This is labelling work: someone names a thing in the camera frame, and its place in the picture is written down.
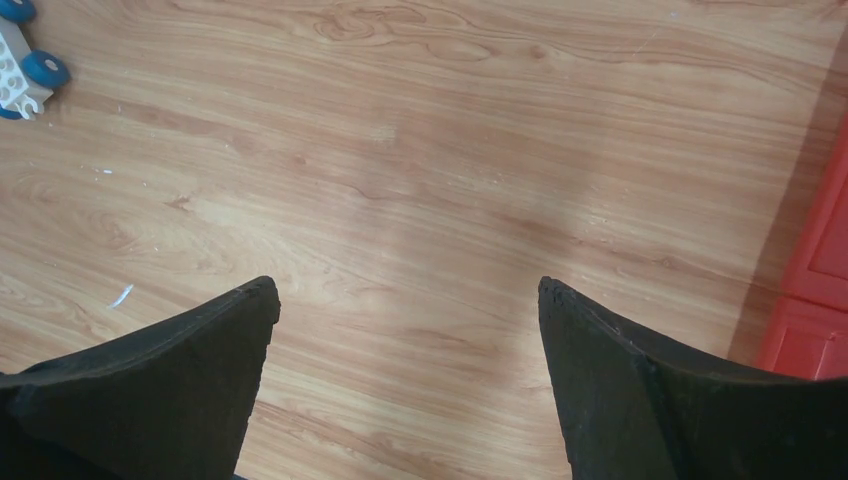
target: blue wheel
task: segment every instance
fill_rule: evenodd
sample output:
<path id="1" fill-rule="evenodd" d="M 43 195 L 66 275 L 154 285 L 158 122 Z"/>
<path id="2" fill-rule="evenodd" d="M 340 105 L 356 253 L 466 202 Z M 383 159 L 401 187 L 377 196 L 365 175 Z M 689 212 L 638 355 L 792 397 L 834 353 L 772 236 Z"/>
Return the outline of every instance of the blue wheel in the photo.
<path id="1" fill-rule="evenodd" d="M 35 18 L 35 5 L 30 0 L 0 0 L 0 17 L 12 23 L 26 23 Z"/>
<path id="2" fill-rule="evenodd" d="M 71 80 L 68 67 L 43 50 L 33 50 L 24 57 L 21 60 L 21 70 L 30 80 L 44 88 L 59 88 Z"/>
<path id="3" fill-rule="evenodd" d="M 9 120 L 20 120 L 23 117 L 21 117 L 21 114 L 18 112 L 6 110 L 5 108 L 0 108 L 0 118 L 8 118 Z"/>

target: white toy block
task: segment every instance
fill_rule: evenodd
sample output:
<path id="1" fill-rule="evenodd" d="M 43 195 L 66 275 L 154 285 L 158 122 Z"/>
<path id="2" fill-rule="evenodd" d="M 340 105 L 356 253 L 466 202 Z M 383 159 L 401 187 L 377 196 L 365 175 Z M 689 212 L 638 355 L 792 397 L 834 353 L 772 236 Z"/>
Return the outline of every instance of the white toy block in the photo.
<path id="1" fill-rule="evenodd" d="M 53 90 L 36 85 L 24 75 L 20 62 L 29 53 L 20 27 L 0 18 L 0 107 L 34 120 L 35 114 L 44 112 L 44 102 Z"/>

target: toy vehicle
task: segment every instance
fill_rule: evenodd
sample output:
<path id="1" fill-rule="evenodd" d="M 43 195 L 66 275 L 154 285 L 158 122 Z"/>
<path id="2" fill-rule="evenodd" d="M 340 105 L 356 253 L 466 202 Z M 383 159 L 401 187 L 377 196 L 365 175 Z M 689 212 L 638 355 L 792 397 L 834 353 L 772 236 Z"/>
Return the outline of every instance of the toy vehicle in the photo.
<path id="1" fill-rule="evenodd" d="M 35 18 L 31 0 L 0 0 L 0 117 L 35 119 L 53 90 L 70 81 L 61 60 L 30 51 L 19 25 Z"/>

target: wooden surface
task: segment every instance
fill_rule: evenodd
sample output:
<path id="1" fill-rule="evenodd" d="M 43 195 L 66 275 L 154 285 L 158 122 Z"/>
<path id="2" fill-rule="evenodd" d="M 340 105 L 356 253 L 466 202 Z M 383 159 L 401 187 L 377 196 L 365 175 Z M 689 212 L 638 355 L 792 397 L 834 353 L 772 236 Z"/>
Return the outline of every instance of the wooden surface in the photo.
<path id="1" fill-rule="evenodd" d="M 0 370 L 272 275 L 253 479 L 568 478 L 545 274 L 750 362 L 848 86 L 832 0 L 36 3 Z"/>

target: red plastic container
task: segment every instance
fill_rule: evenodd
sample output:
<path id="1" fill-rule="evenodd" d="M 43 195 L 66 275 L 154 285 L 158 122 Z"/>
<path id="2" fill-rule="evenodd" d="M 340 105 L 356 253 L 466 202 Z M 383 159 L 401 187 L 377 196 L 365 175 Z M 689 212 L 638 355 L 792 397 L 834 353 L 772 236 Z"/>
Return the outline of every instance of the red plastic container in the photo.
<path id="1" fill-rule="evenodd" d="M 758 366 L 808 379 L 848 376 L 848 117 L 781 289 Z"/>

